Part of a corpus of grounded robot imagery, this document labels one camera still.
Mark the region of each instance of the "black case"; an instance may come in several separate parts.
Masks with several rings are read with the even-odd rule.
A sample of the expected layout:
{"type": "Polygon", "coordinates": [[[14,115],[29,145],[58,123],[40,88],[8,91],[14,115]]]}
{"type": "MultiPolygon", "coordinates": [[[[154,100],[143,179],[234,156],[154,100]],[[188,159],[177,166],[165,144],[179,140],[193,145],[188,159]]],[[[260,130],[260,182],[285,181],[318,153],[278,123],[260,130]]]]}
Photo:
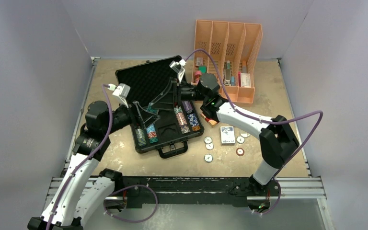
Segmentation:
{"type": "MultiPolygon", "coordinates": [[[[170,78],[177,78],[177,73],[170,68],[170,63],[174,61],[180,61],[181,56],[175,56],[167,59],[162,59],[154,62],[147,61],[145,64],[130,67],[126,69],[119,69],[115,72],[116,78],[119,83],[124,83],[130,86],[129,94],[126,98],[129,104],[133,101],[138,101],[142,107],[147,106],[155,97],[157,97],[167,86],[170,78]]],[[[198,131],[193,131],[190,126],[190,122],[187,118],[187,114],[181,104],[181,100],[178,100],[178,105],[183,109],[185,118],[187,120],[190,132],[182,134],[178,125],[177,118],[173,110],[159,110],[161,119],[154,123],[156,128],[157,138],[156,143],[150,143],[147,138],[146,128],[140,124],[140,127],[144,130],[146,135],[147,145],[140,147],[138,145],[138,139],[135,134],[135,128],[132,127],[132,136],[135,141],[135,149],[138,153],[145,153],[150,150],[158,150],[160,157],[166,159],[178,154],[185,153],[188,149],[187,140],[201,136],[204,133],[204,127],[201,120],[195,110],[193,102],[190,102],[193,107],[193,113],[196,115],[199,125],[201,127],[198,131]],[[175,143],[182,142],[184,147],[177,149],[175,143]],[[170,151],[163,152],[162,148],[169,146],[170,151]]]]}

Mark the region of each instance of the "robotic arm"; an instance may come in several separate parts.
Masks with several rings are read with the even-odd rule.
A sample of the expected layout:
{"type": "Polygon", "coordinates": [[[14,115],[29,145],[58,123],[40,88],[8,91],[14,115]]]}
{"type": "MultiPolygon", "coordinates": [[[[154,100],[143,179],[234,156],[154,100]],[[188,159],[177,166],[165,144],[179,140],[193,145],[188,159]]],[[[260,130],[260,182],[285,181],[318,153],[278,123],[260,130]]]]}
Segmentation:
{"type": "MultiPolygon", "coordinates": [[[[269,125],[240,115],[232,108],[227,99],[219,95],[220,86],[213,74],[203,74],[196,86],[185,82],[180,84],[179,82],[181,82],[183,77],[183,65],[185,65],[185,62],[176,62],[170,65],[178,73],[178,100],[203,101],[201,110],[207,118],[238,127],[260,140],[261,144],[263,161],[260,163],[256,172],[249,178],[221,178],[223,180],[219,183],[214,180],[207,181],[210,183],[209,190],[211,195],[229,199],[232,204],[236,203],[239,205],[239,202],[246,201],[247,196],[265,196],[268,189],[274,191],[275,182],[272,178],[299,146],[290,125],[269,125]],[[239,191],[233,189],[234,187],[228,191],[225,187],[222,188],[223,184],[227,184],[226,186],[228,184],[231,186],[234,185],[237,189],[239,187],[239,191]]],[[[112,112],[111,133],[128,125],[137,126],[133,112],[134,109],[129,107],[126,100],[124,100],[129,90],[128,86],[118,86],[118,88],[115,88],[113,85],[110,85],[109,89],[114,90],[113,95],[117,96],[122,104],[117,110],[112,112]]],[[[236,107],[236,109],[262,120],[277,122],[286,120],[280,115],[276,118],[271,118],[254,114],[239,107],[236,107]]],[[[159,188],[159,191],[166,191],[169,189],[168,186],[172,186],[171,180],[168,180],[168,183],[164,184],[163,180],[157,178],[123,177],[120,172],[105,169],[100,173],[98,180],[92,185],[89,191],[80,199],[89,177],[101,161],[103,154],[110,144],[110,140],[107,138],[102,148],[92,158],[87,160],[74,175],[71,173],[105,138],[109,125],[107,104],[103,101],[91,103],[88,106],[85,118],[86,124],[81,127],[80,136],[75,141],[73,148],[74,154],[71,157],[70,166],[53,201],[43,211],[40,217],[30,219],[28,229],[82,230],[93,211],[103,200],[113,191],[124,188],[126,184],[142,184],[145,181],[145,183],[149,184],[149,187],[156,188],[155,190],[159,188]],[[64,193],[60,196],[56,212],[52,213],[51,210],[53,210],[54,201],[58,198],[59,192],[62,189],[64,189],[64,193]],[[48,225],[50,215],[53,218],[50,225],[48,225]]],[[[182,190],[187,196],[188,192],[200,191],[205,188],[205,183],[200,182],[200,178],[195,178],[193,181],[191,178],[174,179],[179,181],[178,184],[183,186],[182,190]],[[193,186],[193,189],[188,189],[188,183],[193,186]]],[[[177,188],[179,187],[172,187],[171,191],[178,191],[177,188]]],[[[158,196],[169,196],[169,194],[160,193],[158,196]]]]}

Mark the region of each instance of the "case handle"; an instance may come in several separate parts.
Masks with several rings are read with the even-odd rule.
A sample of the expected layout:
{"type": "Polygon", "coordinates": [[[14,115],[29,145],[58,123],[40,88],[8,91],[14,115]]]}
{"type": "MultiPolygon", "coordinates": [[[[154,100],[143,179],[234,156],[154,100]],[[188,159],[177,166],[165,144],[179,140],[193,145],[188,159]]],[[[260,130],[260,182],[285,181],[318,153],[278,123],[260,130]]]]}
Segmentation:
{"type": "Polygon", "coordinates": [[[183,141],[183,144],[184,144],[184,147],[179,148],[179,149],[174,149],[169,152],[163,152],[161,149],[158,149],[160,157],[163,159],[167,159],[169,157],[173,157],[173,156],[187,152],[188,150],[187,141],[183,141]]]}

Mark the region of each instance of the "wall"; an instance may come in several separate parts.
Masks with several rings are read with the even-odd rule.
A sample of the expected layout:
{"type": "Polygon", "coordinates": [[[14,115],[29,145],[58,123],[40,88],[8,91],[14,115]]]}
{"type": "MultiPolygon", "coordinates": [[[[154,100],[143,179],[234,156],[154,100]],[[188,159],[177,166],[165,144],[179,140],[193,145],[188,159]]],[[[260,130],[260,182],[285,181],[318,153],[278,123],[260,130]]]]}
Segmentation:
{"type": "Polygon", "coordinates": [[[41,214],[90,71],[60,1],[0,0],[0,229],[41,214]]]}
{"type": "Polygon", "coordinates": [[[281,57],[313,0],[63,0],[91,56],[165,58],[194,49],[196,19],[263,25],[259,58],[281,57]]]}
{"type": "Polygon", "coordinates": [[[281,66],[295,115],[324,110],[305,150],[336,228],[368,229],[368,0],[316,0],[281,66]]]}

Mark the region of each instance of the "beige table surface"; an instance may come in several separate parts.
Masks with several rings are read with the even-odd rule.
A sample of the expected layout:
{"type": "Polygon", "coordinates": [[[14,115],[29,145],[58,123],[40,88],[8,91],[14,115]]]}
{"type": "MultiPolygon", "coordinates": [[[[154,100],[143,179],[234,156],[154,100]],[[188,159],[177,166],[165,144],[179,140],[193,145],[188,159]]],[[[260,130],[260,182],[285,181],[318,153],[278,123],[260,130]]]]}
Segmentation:
{"type": "MultiPolygon", "coordinates": [[[[95,75],[88,93],[85,111],[90,103],[105,101],[101,85],[103,83],[117,84],[115,71],[138,64],[145,63],[141,60],[114,60],[100,59],[96,67],[95,75]]],[[[186,65],[187,76],[192,72],[192,61],[186,65]]],[[[275,117],[283,115],[291,118],[292,113],[288,103],[288,97],[282,79],[280,67],[276,61],[258,61],[254,69],[255,96],[250,108],[245,108],[254,113],[275,117]]],[[[118,106],[115,97],[107,91],[113,110],[118,106]]],[[[198,114],[200,104],[195,104],[198,114]]],[[[80,126],[85,123],[81,118],[80,126]]],[[[135,151],[130,127],[114,132],[110,135],[111,145],[108,147],[98,167],[93,172],[97,175],[104,168],[118,170],[124,175],[153,175],[153,176],[250,176],[259,166],[262,156],[260,144],[257,139],[250,136],[243,144],[236,143],[234,146],[221,146],[219,126],[227,124],[219,123],[211,128],[207,122],[202,120],[205,132],[202,136],[188,141],[188,151],[184,154],[162,159],[156,150],[145,154],[135,151]],[[212,137],[215,145],[209,151],[205,148],[204,137],[212,137]],[[238,156],[235,150],[242,147],[245,155],[238,156]],[[205,154],[213,155],[213,161],[204,161],[205,154]]],[[[305,162],[301,153],[295,156],[284,168],[281,177],[307,177],[305,162]]]]}

